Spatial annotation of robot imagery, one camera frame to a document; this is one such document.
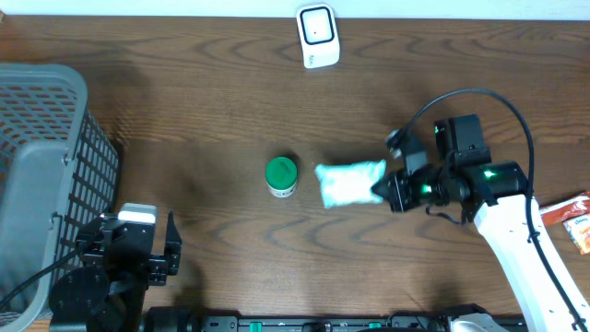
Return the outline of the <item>light blue wipes packet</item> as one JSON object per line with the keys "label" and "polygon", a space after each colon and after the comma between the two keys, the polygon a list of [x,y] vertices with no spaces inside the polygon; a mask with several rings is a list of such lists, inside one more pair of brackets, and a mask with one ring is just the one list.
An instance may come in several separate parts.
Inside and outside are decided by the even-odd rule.
{"label": "light blue wipes packet", "polygon": [[324,207],[353,204],[381,204],[384,199],[372,191],[383,179],[386,161],[362,161],[349,165],[318,164],[314,173],[319,181]]}

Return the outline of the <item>green lid jar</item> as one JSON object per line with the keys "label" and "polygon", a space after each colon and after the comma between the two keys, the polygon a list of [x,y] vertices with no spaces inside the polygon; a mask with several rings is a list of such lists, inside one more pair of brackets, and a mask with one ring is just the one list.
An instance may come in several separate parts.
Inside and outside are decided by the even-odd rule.
{"label": "green lid jar", "polygon": [[287,157],[275,157],[265,167],[265,181],[272,196],[285,198],[291,196],[297,187],[298,168]]}

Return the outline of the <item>red Top chocolate bar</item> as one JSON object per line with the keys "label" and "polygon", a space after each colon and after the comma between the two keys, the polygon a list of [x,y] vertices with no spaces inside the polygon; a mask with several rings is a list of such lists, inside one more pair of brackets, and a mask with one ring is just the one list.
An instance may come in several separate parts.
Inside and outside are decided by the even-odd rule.
{"label": "red Top chocolate bar", "polygon": [[589,192],[582,192],[560,203],[545,206],[539,210],[539,213],[546,226],[588,214]]}

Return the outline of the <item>small orange snack box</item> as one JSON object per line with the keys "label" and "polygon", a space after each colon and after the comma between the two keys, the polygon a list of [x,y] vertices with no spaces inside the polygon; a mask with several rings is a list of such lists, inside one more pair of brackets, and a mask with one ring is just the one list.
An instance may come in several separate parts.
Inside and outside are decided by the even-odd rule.
{"label": "small orange snack box", "polygon": [[589,215],[583,214],[563,222],[565,230],[569,233],[572,242],[578,248],[581,255],[589,253]]}

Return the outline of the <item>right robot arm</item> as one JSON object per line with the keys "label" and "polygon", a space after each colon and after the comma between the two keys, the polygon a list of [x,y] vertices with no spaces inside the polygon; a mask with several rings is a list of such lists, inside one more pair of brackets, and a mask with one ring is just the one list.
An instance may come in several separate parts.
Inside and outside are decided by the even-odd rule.
{"label": "right robot arm", "polygon": [[586,331],[589,304],[567,270],[514,161],[494,162],[474,114],[435,122],[442,167],[430,164],[413,135],[395,148],[401,170],[372,191],[394,212],[458,203],[458,224],[474,223],[501,264],[530,331]]}

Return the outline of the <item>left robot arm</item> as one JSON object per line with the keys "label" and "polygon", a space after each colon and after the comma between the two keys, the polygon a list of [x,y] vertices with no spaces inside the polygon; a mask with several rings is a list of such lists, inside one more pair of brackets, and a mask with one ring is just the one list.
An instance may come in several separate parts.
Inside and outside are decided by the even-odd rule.
{"label": "left robot arm", "polygon": [[136,331],[145,293],[178,274],[183,242],[168,214],[164,250],[152,252],[155,226],[100,215],[75,239],[82,266],[52,287],[51,331]]}

